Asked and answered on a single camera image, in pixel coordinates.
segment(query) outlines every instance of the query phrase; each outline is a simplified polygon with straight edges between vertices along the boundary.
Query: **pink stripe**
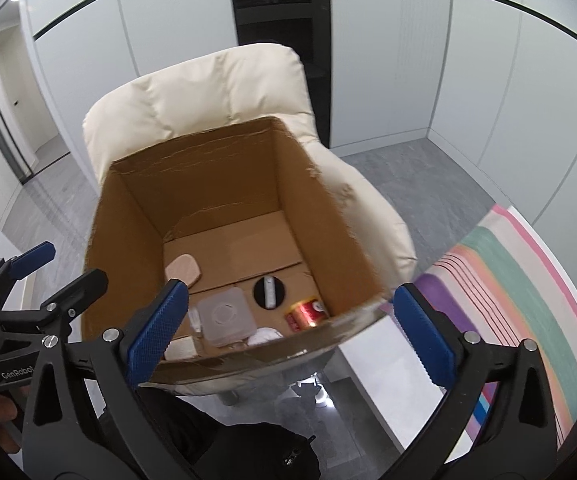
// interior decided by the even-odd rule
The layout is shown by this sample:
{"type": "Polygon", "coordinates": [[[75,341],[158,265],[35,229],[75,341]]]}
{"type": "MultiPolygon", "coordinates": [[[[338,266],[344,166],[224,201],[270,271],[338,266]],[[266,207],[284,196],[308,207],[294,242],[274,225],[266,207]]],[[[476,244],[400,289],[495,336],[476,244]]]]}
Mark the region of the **pink stripe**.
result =
{"type": "Polygon", "coordinates": [[[575,317],[577,318],[577,302],[575,301],[575,298],[573,298],[573,295],[571,294],[569,288],[566,286],[565,280],[562,279],[562,276],[560,276],[560,273],[557,272],[557,269],[555,268],[549,257],[544,253],[542,248],[526,231],[523,225],[520,224],[520,222],[518,222],[518,219],[515,218],[511,213],[509,213],[505,208],[501,207],[498,204],[495,204],[493,206],[492,211],[498,213],[498,215],[504,216],[504,218],[506,218],[509,222],[511,222],[513,227],[515,227],[515,230],[520,234],[522,238],[524,238],[524,241],[526,241],[526,243],[531,247],[531,249],[533,249],[534,253],[537,254],[537,257],[542,261],[542,264],[547,268],[547,270],[551,274],[551,277],[557,283],[557,286],[560,288],[562,293],[565,295],[566,300],[571,306],[571,310],[574,312],[575,317]]]}

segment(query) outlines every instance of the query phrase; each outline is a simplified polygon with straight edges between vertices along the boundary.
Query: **clear plastic box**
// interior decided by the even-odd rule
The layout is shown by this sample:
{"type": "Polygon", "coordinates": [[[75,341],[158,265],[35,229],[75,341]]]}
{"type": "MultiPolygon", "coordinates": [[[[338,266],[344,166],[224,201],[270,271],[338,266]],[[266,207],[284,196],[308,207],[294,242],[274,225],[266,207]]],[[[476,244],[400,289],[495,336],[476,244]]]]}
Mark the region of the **clear plastic box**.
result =
{"type": "Polygon", "coordinates": [[[244,291],[236,286],[204,298],[196,305],[204,338],[213,346],[246,339],[257,330],[244,291]]]}

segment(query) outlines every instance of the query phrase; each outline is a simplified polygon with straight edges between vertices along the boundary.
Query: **doorway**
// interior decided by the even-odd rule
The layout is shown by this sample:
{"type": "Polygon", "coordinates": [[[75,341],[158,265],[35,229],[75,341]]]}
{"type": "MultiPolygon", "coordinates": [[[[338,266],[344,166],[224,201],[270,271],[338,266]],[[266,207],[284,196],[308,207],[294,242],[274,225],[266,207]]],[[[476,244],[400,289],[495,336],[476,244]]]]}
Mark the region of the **doorway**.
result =
{"type": "Polygon", "coordinates": [[[0,7],[0,229],[23,186],[67,156],[34,76],[18,0],[0,7]]]}

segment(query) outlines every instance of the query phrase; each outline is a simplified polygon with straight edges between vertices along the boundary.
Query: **beige sponge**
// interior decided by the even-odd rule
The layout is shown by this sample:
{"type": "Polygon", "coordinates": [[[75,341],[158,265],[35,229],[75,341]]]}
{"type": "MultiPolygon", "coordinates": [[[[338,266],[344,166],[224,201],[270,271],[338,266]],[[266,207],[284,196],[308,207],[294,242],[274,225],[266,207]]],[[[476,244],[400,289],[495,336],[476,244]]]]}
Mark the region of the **beige sponge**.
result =
{"type": "Polygon", "coordinates": [[[200,279],[201,270],[195,258],[190,254],[182,254],[166,266],[164,271],[167,280],[180,280],[191,288],[200,279]]]}

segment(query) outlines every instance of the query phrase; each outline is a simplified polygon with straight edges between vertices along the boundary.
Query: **baseboard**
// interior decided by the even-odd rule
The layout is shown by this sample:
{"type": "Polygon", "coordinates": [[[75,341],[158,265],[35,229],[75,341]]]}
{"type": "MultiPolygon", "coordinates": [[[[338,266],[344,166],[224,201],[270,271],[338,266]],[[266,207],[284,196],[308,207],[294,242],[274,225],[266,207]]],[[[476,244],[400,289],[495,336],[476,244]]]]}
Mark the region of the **baseboard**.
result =
{"type": "Polygon", "coordinates": [[[331,148],[331,151],[337,156],[353,155],[355,153],[367,152],[368,150],[375,150],[376,148],[393,146],[393,144],[399,144],[400,142],[424,139],[427,132],[428,128],[420,128],[419,130],[410,130],[398,134],[374,137],[373,139],[358,140],[357,142],[350,142],[348,144],[342,144],[341,146],[331,148]]]}
{"type": "Polygon", "coordinates": [[[493,200],[499,205],[507,208],[512,205],[511,200],[502,190],[489,178],[489,176],[480,170],[473,162],[471,162],[464,153],[460,152],[453,144],[448,142],[438,132],[429,128],[429,140],[435,144],[440,150],[446,153],[453,161],[469,176],[475,180],[482,189],[484,189],[493,200]]]}

